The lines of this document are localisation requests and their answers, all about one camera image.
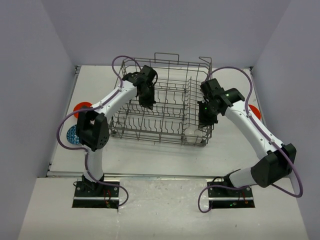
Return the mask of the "grey wire dish rack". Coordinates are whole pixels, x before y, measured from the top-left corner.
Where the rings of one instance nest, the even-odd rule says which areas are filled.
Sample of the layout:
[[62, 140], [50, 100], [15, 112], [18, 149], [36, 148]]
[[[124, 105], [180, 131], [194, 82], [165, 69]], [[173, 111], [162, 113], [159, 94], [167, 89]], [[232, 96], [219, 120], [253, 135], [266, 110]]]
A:
[[[201, 56], [197, 61], [183, 61], [179, 54], [156, 52], [152, 58], [124, 58], [119, 73], [124, 76], [137, 72], [144, 65], [158, 73], [154, 86], [156, 103], [153, 109], [147, 109], [139, 105], [138, 98], [130, 100], [112, 117], [110, 135], [154, 144], [205, 146], [213, 128], [199, 128], [198, 101], [203, 100], [200, 85], [213, 69], [212, 58]], [[191, 126], [203, 132], [201, 143], [185, 141], [184, 131]]]

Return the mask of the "small white bowl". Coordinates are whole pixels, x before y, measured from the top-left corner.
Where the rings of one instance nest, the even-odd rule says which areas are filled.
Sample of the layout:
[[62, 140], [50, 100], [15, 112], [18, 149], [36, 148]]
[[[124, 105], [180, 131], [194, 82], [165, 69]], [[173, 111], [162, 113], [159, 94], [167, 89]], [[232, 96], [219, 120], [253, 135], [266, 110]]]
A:
[[183, 132], [184, 139], [189, 144], [200, 144], [203, 140], [203, 132], [197, 126], [190, 126]]

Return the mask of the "small orange bowl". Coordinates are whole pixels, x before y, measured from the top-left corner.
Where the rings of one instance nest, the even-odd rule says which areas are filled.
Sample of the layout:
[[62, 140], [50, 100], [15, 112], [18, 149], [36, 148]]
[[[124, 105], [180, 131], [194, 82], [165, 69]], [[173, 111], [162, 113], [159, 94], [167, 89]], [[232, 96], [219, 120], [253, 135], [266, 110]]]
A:
[[259, 120], [262, 119], [261, 112], [260, 112], [260, 110], [259, 110], [256, 106], [254, 106], [254, 105], [252, 105], [252, 104], [249, 104], [248, 107], [249, 107], [249, 110], [250, 110]]

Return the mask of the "large orange bowl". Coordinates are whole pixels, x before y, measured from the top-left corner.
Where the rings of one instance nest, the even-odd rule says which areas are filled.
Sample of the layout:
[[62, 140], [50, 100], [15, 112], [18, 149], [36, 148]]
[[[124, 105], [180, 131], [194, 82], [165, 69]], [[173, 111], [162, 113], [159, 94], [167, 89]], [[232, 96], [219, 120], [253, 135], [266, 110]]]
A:
[[77, 111], [77, 110], [80, 110], [82, 109], [83, 107], [91, 107], [92, 104], [90, 102], [87, 102], [87, 101], [83, 101], [83, 102], [80, 102], [78, 104], [76, 104], [73, 108], [73, 111]]

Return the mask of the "red patterned white bowl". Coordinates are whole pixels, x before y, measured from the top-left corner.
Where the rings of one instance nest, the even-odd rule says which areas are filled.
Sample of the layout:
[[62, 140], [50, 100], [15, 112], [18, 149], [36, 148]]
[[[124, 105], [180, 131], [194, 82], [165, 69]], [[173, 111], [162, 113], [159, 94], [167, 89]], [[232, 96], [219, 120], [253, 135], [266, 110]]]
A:
[[80, 140], [79, 140], [79, 137], [77, 136], [76, 130], [77, 130], [77, 126], [73, 125], [68, 129], [66, 133], [66, 139], [72, 145], [80, 144]]

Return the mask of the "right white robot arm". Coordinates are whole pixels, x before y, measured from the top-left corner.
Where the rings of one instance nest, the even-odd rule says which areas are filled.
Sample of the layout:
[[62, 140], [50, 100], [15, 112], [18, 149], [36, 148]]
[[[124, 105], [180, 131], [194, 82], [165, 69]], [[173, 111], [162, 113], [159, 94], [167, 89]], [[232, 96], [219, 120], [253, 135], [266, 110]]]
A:
[[201, 87], [204, 101], [199, 102], [199, 121], [214, 125], [218, 115], [230, 120], [244, 135], [256, 153], [258, 161], [251, 167], [225, 175], [223, 191], [233, 197], [241, 187], [258, 185], [266, 188], [287, 177], [294, 169], [297, 150], [284, 144], [250, 112], [245, 97], [236, 88]]

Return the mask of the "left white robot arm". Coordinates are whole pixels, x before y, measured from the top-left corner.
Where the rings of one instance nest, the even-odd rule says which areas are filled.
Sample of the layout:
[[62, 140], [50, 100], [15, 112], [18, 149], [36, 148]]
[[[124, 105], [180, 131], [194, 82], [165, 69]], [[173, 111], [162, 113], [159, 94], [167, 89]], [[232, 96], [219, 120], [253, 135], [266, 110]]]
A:
[[144, 66], [139, 72], [128, 73], [121, 78], [119, 85], [100, 102], [78, 112], [76, 135], [86, 152], [82, 179], [87, 182], [86, 190], [92, 196], [97, 197], [104, 190], [102, 149], [110, 138], [111, 118], [135, 97], [142, 107], [151, 110], [156, 103], [153, 81], [157, 80], [158, 73]]

